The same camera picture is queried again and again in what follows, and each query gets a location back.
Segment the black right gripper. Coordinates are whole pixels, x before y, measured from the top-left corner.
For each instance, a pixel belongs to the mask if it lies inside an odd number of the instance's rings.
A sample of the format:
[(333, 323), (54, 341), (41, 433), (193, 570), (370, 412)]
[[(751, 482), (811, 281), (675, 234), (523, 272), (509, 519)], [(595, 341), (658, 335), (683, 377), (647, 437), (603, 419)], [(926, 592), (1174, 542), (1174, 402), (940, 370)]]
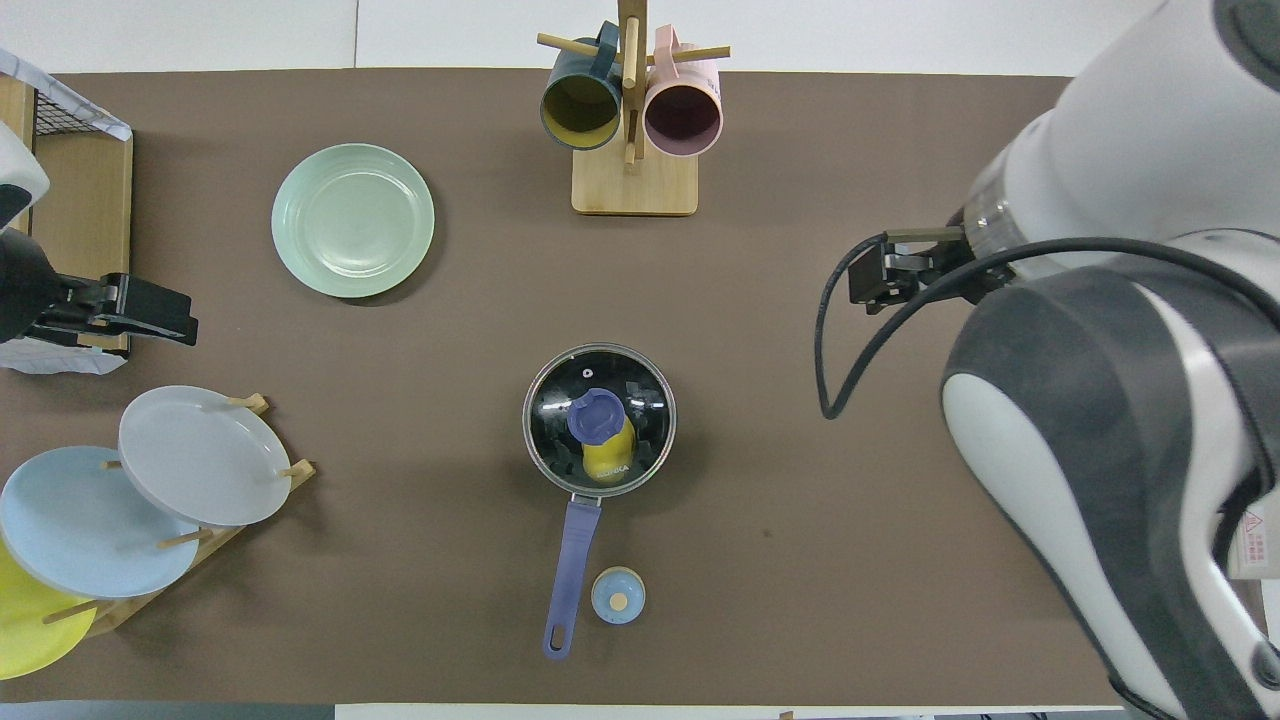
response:
[(891, 229), (850, 263), (847, 300), (876, 315), (974, 259), (964, 228)]

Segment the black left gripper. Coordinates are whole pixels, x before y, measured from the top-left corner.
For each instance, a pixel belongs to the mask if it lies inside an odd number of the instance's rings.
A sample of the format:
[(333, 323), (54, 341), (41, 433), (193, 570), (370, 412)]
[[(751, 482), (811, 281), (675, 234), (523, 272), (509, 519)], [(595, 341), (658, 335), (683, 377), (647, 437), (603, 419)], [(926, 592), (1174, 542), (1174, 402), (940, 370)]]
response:
[(133, 334), (193, 347), (198, 320), (186, 293), (125, 273), (109, 273), (101, 281), (60, 274), (35, 240), (4, 229), (1, 342), (79, 346), (82, 334)]

